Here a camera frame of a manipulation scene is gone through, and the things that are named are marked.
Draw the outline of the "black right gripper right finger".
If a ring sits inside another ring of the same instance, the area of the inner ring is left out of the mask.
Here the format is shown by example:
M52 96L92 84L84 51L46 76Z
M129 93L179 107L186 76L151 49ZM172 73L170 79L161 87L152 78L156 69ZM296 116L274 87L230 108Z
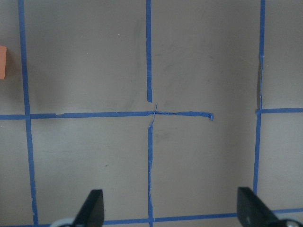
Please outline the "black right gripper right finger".
M291 218L278 218L249 188L237 189L237 218L243 227L302 227Z

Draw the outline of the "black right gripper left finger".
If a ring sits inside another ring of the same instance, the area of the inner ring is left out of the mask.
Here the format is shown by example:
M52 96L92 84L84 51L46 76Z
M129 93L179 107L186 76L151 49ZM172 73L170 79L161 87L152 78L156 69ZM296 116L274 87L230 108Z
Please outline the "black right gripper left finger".
M64 218L52 227L102 227L105 220L102 189L91 190L75 218Z

